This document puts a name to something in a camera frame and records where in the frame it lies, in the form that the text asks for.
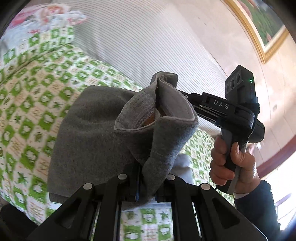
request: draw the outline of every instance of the hand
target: hand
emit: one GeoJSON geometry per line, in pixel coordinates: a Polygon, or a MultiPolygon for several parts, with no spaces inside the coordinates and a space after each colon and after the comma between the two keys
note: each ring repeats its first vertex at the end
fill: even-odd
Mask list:
{"type": "MultiPolygon", "coordinates": [[[[234,178],[234,172],[224,167],[226,152],[226,142],[218,136],[215,140],[214,148],[211,151],[213,160],[210,163],[210,177],[214,183],[220,186],[225,185],[227,180],[232,180],[234,178]]],[[[237,142],[233,143],[231,147],[230,157],[234,164],[241,167],[234,192],[238,194],[250,193],[261,181],[257,173],[255,157],[248,151],[242,153],[239,150],[237,142]]]]}

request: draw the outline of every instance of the picture frame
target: picture frame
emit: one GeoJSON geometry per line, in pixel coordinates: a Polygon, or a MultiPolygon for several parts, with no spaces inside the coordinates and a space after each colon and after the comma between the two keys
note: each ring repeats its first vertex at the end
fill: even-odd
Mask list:
{"type": "Polygon", "coordinates": [[[262,0],[223,0],[248,32],[263,64],[274,55],[289,32],[262,0]]]}

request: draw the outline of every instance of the gold frame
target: gold frame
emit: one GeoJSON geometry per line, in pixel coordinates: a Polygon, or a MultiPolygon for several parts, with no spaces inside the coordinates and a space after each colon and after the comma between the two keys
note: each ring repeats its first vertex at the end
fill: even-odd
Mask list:
{"type": "Polygon", "coordinates": [[[274,44],[265,52],[255,32],[257,31],[257,29],[253,28],[253,26],[250,24],[250,21],[247,19],[246,15],[241,11],[239,6],[233,0],[223,0],[223,1],[231,8],[231,10],[235,13],[235,15],[238,17],[238,19],[242,23],[242,25],[247,30],[249,36],[253,41],[253,44],[256,47],[256,50],[258,52],[261,62],[263,64],[267,63],[267,61],[275,54],[275,52],[282,45],[286,37],[289,35],[289,31],[285,29],[280,35],[280,37],[274,42],[274,44]]]}

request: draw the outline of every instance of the bed sheet pattern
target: bed sheet pattern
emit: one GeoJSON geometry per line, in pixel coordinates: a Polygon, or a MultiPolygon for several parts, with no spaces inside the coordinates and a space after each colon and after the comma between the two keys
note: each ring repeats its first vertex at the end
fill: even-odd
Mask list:
{"type": "MultiPolygon", "coordinates": [[[[0,86],[0,196],[41,224],[60,204],[49,201],[47,174],[61,121],[89,85],[142,88],[107,63],[66,44],[39,56],[0,86]]],[[[191,156],[195,183],[211,183],[213,139],[197,129],[182,153],[191,156]]],[[[233,199],[224,194],[230,202],[233,199]]],[[[169,204],[122,212],[120,239],[172,240],[169,204]]]]}
{"type": "Polygon", "coordinates": [[[59,207],[46,191],[59,126],[89,85],[141,89],[72,44],[31,61],[0,87],[0,195],[38,224],[59,207]]]}

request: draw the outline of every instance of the black handheld device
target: black handheld device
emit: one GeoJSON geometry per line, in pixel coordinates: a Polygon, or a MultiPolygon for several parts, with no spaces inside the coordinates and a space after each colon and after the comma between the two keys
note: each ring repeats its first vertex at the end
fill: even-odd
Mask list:
{"type": "MultiPolygon", "coordinates": [[[[228,180],[224,186],[217,186],[217,188],[224,193],[233,194],[234,188],[239,179],[240,167],[235,165],[231,160],[231,146],[233,143],[238,142],[241,152],[246,152],[246,146],[249,137],[254,132],[257,123],[257,115],[260,110],[258,98],[256,97],[255,92],[253,73],[239,65],[225,81],[225,98],[231,103],[246,107],[253,112],[253,123],[252,126],[250,126],[249,134],[239,131],[233,132],[226,128],[222,128],[221,130],[222,139],[227,144],[226,163],[224,166],[234,172],[234,179],[231,181],[228,180]]],[[[263,131],[264,133],[263,125],[259,125],[256,128],[256,131],[258,131],[258,129],[262,129],[262,127],[263,130],[260,131],[263,131]]]]}

